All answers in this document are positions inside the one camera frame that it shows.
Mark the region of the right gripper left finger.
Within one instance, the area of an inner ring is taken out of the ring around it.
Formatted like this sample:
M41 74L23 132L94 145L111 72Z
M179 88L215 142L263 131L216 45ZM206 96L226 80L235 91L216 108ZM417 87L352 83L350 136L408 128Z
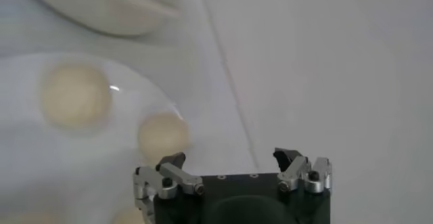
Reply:
M192 196L204 193L203 179L182 170L183 152L163 157L155 167L140 166L133 173L135 206L145 223L156 222L154 199L172 200L181 192Z

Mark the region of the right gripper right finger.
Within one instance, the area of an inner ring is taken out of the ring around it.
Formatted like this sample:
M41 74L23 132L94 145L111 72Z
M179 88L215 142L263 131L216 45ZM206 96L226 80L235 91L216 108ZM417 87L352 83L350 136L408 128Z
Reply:
M318 157L314 163L297 150L275 148L273 157L278 163L278 188L282 193L302 188L310 194L332 192L332 163Z

